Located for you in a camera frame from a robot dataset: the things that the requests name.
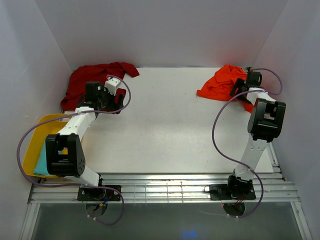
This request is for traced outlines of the orange t shirt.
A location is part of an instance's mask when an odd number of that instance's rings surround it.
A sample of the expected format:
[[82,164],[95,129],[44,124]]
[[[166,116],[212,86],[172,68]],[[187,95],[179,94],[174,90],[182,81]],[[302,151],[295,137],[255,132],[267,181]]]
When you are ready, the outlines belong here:
[[204,83],[201,89],[196,91],[196,95],[206,99],[227,102],[232,98],[230,92],[236,80],[245,80],[246,78],[247,73],[241,67],[225,64]]

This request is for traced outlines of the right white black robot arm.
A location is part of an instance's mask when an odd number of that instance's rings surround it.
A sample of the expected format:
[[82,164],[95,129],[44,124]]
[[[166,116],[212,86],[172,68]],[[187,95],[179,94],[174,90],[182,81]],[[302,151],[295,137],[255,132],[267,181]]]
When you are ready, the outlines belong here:
[[253,193],[253,171],[265,149],[279,137],[283,126],[286,104],[269,96],[262,87],[262,79],[260,72],[248,67],[246,79],[238,78],[230,92],[232,97],[237,96],[238,100],[253,105],[247,125],[248,142],[225,189],[232,199]]

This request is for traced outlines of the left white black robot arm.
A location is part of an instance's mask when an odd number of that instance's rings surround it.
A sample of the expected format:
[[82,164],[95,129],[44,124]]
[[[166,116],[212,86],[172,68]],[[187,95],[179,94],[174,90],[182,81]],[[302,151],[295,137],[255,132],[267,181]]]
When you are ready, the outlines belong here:
[[86,166],[81,140],[100,112],[119,114],[124,107],[126,90],[120,88],[121,80],[115,76],[104,84],[91,81],[85,84],[73,115],[56,134],[45,139],[46,167],[50,175],[67,178],[83,186],[90,186],[88,193],[100,200],[106,187],[100,184],[100,175]]

